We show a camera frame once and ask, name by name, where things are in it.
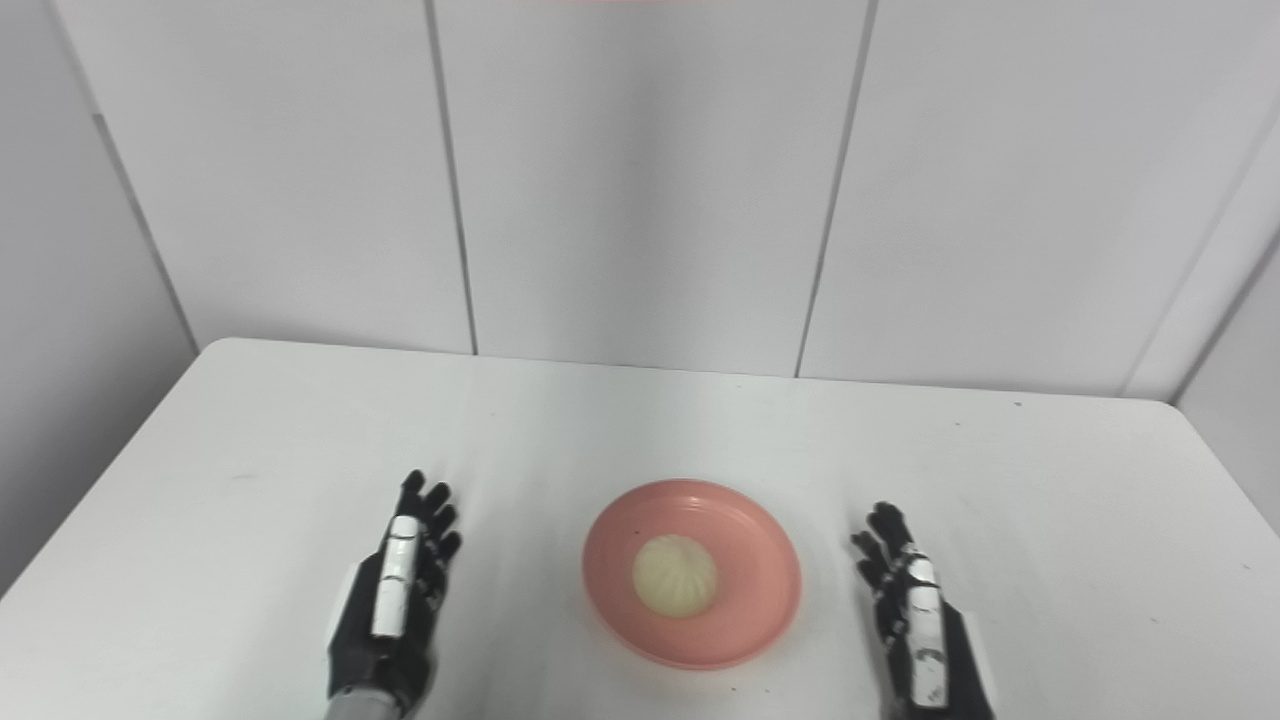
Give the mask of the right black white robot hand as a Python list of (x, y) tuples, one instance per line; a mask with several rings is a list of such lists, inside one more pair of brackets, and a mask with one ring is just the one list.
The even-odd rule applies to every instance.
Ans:
[(965, 618), (942, 589), (893, 503), (879, 501), (851, 534), (890, 679), (891, 719), (993, 719)]

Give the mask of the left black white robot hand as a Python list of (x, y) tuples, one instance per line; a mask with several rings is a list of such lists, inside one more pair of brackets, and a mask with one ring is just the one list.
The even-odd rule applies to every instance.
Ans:
[(355, 569), (328, 644), (328, 719), (408, 719), (435, 671), (434, 635), (463, 538), (444, 482), (412, 470), (378, 548)]

